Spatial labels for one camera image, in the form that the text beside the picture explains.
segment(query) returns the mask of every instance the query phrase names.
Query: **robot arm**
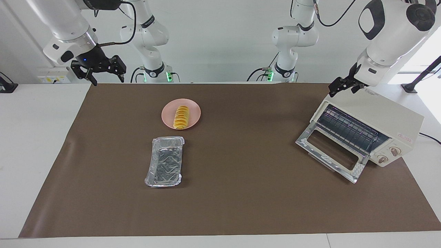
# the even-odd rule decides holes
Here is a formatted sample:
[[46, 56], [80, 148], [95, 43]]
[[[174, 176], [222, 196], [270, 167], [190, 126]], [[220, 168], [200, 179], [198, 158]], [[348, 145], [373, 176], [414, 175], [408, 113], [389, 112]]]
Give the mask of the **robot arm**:
[[[168, 43], [168, 30], [160, 24], [152, 14], [146, 0], [128, 0], [135, 6], [137, 25], [128, 25], [121, 29], [122, 40], [128, 39], [136, 28], [136, 34], [129, 46], [139, 52], [144, 64], [145, 78], [150, 83], [164, 83], [172, 81], [170, 76], [171, 67], [162, 61], [160, 52], [155, 46]], [[134, 16], [133, 10], [129, 9], [129, 15]]]
[[288, 82], [294, 76], [298, 59], [295, 47], [313, 46], [318, 41], [318, 30], [314, 26], [314, 1], [296, 0], [291, 14], [298, 24], [280, 27], [273, 32], [273, 43], [280, 51], [272, 68], [275, 81]]
[[122, 1], [105, 0], [27, 0], [33, 11], [53, 34], [43, 49], [48, 58], [64, 64], [72, 61], [71, 68], [79, 79], [87, 79], [97, 85], [94, 72], [108, 72], [124, 82], [126, 66], [115, 55], [106, 57], [98, 44], [94, 30], [81, 15], [81, 9], [116, 10]]
[[329, 86], [333, 97], [352, 87], [355, 93], [364, 86], [377, 86], [389, 69], [418, 45], [435, 23], [435, 0], [408, 4], [398, 0], [372, 0], [363, 9], [359, 27], [371, 43], [349, 71]]

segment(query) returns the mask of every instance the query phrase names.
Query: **white wall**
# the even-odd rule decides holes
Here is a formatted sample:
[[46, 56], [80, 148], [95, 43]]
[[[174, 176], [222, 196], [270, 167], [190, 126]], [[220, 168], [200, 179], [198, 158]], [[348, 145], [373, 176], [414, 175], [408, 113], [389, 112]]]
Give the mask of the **white wall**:
[[[25, 0], [2, 0], [8, 3], [25, 24], [35, 41], [44, 47], [51, 38], [49, 30], [31, 11]], [[216, 82], [244, 81], [256, 68], [268, 66], [277, 52], [271, 43], [272, 31], [280, 26], [295, 25], [289, 17], [291, 2], [255, 0], [150, 0], [152, 10], [159, 22], [170, 31], [170, 42], [159, 47], [163, 59], [173, 66], [183, 81]], [[351, 0], [321, 1], [323, 22], [334, 22], [350, 4]], [[358, 16], [369, 0], [358, 0], [348, 14], [334, 27], [326, 28], [316, 23], [320, 30], [319, 42], [309, 48], [298, 48], [297, 71], [299, 81], [331, 82], [338, 76], [346, 76], [359, 54], [369, 41], [358, 27]], [[132, 21], [119, 11], [101, 11], [98, 18], [93, 11], [83, 11], [92, 27], [97, 29], [100, 42], [119, 41], [120, 27]], [[31, 82], [38, 65], [43, 61], [38, 55], [30, 55], [16, 42], [14, 30], [3, 25], [0, 16], [0, 50], [5, 44], [14, 54], [15, 68], [25, 65], [28, 71], [8, 69], [15, 78], [25, 77]], [[127, 65], [129, 80], [131, 72], [142, 65], [137, 53], [127, 46], [104, 48], [108, 56], [118, 54]], [[392, 70], [390, 78], [412, 55], [409, 54]], [[99, 82], [117, 82], [116, 76], [101, 73]]]

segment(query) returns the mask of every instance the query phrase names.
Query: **pink plate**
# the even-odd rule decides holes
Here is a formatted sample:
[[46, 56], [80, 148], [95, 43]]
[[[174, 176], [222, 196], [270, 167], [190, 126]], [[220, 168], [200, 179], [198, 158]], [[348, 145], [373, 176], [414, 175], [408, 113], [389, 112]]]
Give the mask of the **pink plate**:
[[196, 102], [194, 102], [190, 99], [182, 98], [182, 99], [176, 99], [176, 100], [169, 102], [164, 107], [164, 109], [162, 109], [162, 114], [161, 114], [162, 121], [164, 122], [165, 125], [167, 125], [167, 127], [175, 129], [173, 127], [173, 122], [175, 121], [176, 110], [180, 106], [187, 106], [190, 110], [190, 118], [188, 120], [188, 127], [184, 128], [184, 129], [193, 127], [198, 122], [198, 120], [201, 118], [201, 108], [199, 107], [199, 105]]

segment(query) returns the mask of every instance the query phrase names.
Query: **black stand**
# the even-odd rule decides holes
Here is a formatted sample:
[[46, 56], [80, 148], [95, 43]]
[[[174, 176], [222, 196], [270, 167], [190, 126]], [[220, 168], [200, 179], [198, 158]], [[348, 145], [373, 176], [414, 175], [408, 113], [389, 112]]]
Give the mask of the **black stand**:
[[411, 83], [402, 84], [401, 87], [404, 91], [407, 93], [417, 93], [415, 90], [415, 86], [425, 77], [427, 74], [429, 74], [433, 69], [435, 69], [439, 64], [441, 64], [441, 56], [439, 56], [429, 67], [427, 67], [426, 70], [421, 72], [421, 74]]
[[2, 77], [0, 77], [0, 93], [12, 93], [15, 91], [17, 86], [18, 84], [8, 83]]

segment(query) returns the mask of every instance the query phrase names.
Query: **white table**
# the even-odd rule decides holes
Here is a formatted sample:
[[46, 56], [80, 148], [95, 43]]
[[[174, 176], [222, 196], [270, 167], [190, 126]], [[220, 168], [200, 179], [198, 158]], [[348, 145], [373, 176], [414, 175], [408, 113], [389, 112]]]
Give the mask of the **white table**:
[[[17, 239], [89, 89], [88, 84], [20, 85], [0, 94], [0, 247], [399, 247], [439, 248], [440, 232], [347, 233], [205, 237], [77, 237]], [[397, 85], [373, 90], [422, 114], [421, 132], [441, 138], [441, 125], [418, 95]], [[441, 146], [418, 137], [404, 156], [410, 171], [441, 218]]]

